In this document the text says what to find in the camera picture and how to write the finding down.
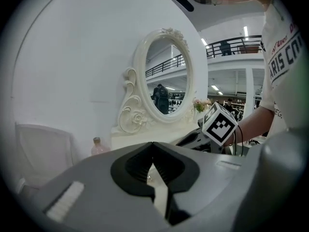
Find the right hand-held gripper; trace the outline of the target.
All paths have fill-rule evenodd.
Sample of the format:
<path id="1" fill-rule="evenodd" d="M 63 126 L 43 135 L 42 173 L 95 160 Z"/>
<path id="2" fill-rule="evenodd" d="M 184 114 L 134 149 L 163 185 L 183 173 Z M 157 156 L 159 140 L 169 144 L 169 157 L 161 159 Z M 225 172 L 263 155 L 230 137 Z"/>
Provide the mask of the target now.
<path id="1" fill-rule="evenodd" d="M 197 122 L 201 128 L 184 136 L 176 146 L 185 148 L 201 148 L 209 144 L 211 153 L 235 154 L 232 146 L 224 147 L 230 136 L 236 137 L 238 123 L 233 115 L 219 103 L 215 102 L 209 109 L 197 113 Z"/>

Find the pink flower bouquet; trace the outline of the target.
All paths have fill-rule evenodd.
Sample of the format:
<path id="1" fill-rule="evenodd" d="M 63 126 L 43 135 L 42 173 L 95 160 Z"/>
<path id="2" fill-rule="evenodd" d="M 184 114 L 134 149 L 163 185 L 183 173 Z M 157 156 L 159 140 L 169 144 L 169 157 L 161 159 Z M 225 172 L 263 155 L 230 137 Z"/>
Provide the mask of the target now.
<path id="1" fill-rule="evenodd" d="M 204 112 L 208 108 L 209 105 L 211 105 L 211 101 L 208 99 L 207 100 L 200 100 L 197 98 L 193 99 L 193 107 L 199 113 Z"/>

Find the pink glass bottle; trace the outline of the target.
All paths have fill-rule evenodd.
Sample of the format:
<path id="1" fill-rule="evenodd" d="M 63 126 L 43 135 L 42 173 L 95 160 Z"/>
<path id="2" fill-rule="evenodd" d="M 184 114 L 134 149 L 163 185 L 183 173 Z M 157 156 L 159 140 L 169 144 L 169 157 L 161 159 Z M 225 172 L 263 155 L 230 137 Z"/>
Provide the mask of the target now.
<path id="1" fill-rule="evenodd" d="M 99 137 L 93 138 L 93 143 L 94 146 L 91 149 L 92 156 L 110 152 L 110 148 L 106 145 L 103 145 Z"/>

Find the white ornate dressing table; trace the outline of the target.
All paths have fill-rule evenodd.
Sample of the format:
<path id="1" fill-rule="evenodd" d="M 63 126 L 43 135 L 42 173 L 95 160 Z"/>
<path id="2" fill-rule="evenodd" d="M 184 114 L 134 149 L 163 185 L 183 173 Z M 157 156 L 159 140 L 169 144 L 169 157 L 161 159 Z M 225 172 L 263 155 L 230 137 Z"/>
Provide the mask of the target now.
<path id="1" fill-rule="evenodd" d="M 131 67 L 124 72 L 126 94 L 120 106 L 117 125 L 111 132 L 114 150 L 150 141 L 178 141 L 198 127 L 198 112 L 193 107 L 194 98 L 207 100 L 208 96 L 214 99 L 235 97 L 246 86 L 253 89 L 261 87 L 261 83 L 255 84 L 245 71 L 250 69 L 263 74 L 262 53 L 207 58 L 206 47 L 197 32 L 192 35 L 182 34 L 188 44 L 194 69 L 192 107 L 176 122 L 154 119 L 144 106 L 137 84 L 137 69 L 132 59 Z"/>

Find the black balcony railing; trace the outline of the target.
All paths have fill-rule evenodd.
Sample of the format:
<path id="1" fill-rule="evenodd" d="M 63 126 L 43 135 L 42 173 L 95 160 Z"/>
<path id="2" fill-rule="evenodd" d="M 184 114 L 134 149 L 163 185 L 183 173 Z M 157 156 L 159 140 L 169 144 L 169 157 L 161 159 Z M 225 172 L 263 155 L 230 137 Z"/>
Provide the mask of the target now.
<path id="1" fill-rule="evenodd" d="M 221 41 L 227 41 L 230 44 L 233 55 L 256 54 L 262 52 L 260 45 L 261 35 L 252 35 L 248 37 L 241 36 L 220 40 L 207 45 L 207 58 L 222 57 L 222 53 L 219 49 Z"/>

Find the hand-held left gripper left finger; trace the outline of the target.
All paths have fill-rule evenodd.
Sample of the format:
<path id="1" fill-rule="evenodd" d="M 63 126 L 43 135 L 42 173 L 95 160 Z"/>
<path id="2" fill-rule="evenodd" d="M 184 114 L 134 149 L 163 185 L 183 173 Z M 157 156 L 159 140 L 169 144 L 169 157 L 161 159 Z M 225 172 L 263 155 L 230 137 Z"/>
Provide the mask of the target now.
<path id="1" fill-rule="evenodd" d="M 151 143 L 88 157 L 39 189 L 25 209 L 43 232 L 162 232 L 147 184 Z"/>

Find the person's right forearm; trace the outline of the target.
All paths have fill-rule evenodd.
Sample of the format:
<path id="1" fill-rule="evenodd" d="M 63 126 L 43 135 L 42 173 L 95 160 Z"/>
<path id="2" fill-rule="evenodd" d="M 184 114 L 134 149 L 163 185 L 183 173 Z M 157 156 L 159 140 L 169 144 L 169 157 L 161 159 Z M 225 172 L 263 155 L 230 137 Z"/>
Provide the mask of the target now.
<path id="1" fill-rule="evenodd" d="M 224 146 L 243 143 L 266 132 L 269 136 L 275 134 L 282 129 L 283 121 L 281 111 L 274 102 L 261 101 L 260 106 L 252 114 L 239 122 L 235 130 L 236 136 L 232 134 Z"/>

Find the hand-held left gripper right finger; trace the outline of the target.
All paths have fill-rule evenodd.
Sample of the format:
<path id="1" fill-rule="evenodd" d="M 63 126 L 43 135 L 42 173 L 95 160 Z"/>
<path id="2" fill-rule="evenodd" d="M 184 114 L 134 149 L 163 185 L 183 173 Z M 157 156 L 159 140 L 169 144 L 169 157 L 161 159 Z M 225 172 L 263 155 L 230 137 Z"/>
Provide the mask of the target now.
<path id="1" fill-rule="evenodd" d="M 155 232 L 252 232 L 259 225 L 250 196 L 261 146 L 246 157 L 153 143 L 154 163 L 168 187 L 167 227 Z"/>

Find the oval white-framed mirror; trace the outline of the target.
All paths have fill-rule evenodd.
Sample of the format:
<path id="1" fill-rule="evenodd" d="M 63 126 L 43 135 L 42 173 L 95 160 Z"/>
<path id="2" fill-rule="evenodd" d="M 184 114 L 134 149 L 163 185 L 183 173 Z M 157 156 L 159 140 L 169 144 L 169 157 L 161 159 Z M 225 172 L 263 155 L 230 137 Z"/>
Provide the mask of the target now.
<path id="1" fill-rule="evenodd" d="M 176 29 L 150 32 L 133 58 L 144 106 L 160 122 L 176 122 L 192 107 L 194 69 L 188 44 Z"/>

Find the person's white printed t-shirt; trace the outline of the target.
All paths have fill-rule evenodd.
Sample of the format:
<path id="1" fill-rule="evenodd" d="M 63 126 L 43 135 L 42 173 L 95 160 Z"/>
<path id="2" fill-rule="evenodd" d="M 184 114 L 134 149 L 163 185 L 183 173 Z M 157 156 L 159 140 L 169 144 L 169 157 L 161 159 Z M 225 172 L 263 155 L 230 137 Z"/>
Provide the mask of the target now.
<path id="1" fill-rule="evenodd" d="M 299 27 L 281 2 L 271 0 L 261 41 L 265 77 L 260 105 L 274 113 L 271 137 L 309 120 L 309 52 Z"/>

